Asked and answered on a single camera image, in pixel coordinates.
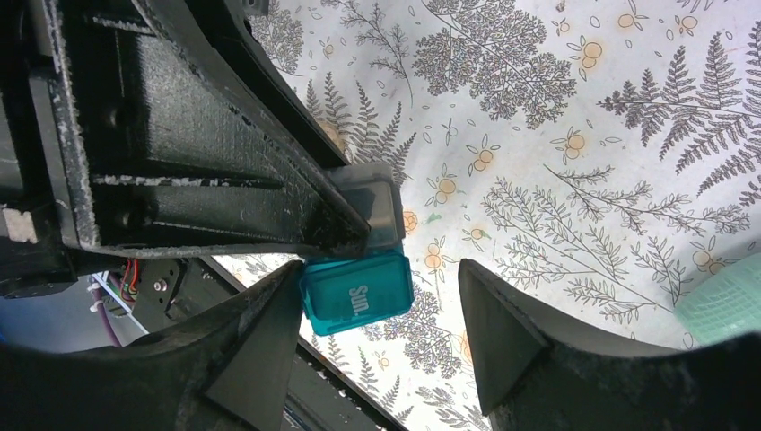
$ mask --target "floral patterned tablecloth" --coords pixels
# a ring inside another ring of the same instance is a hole
[[[755,252],[761,3],[271,0],[254,36],[353,163],[402,187],[407,315],[302,335],[410,429],[488,429],[457,286],[683,349],[680,298]],[[219,257],[253,284],[290,259]]]

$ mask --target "purple cable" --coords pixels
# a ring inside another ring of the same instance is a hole
[[[117,289],[116,292],[119,292],[119,288],[121,287],[121,280],[118,279],[117,275],[113,272],[109,273],[109,281],[112,285],[114,285],[114,288]]]
[[[103,306],[103,296],[101,294],[101,289],[98,287],[97,289],[93,289],[91,292],[92,299],[95,300],[95,308],[98,309],[98,314],[101,316],[101,321],[103,322],[103,327],[106,329],[106,332],[109,334],[109,338],[111,339],[111,343],[115,347],[121,347],[121,341],[117,338],[117,333],[114,332],[114,328],[111,326],[111,322],[109,321],[109,316],[106,312],[106,307]]]

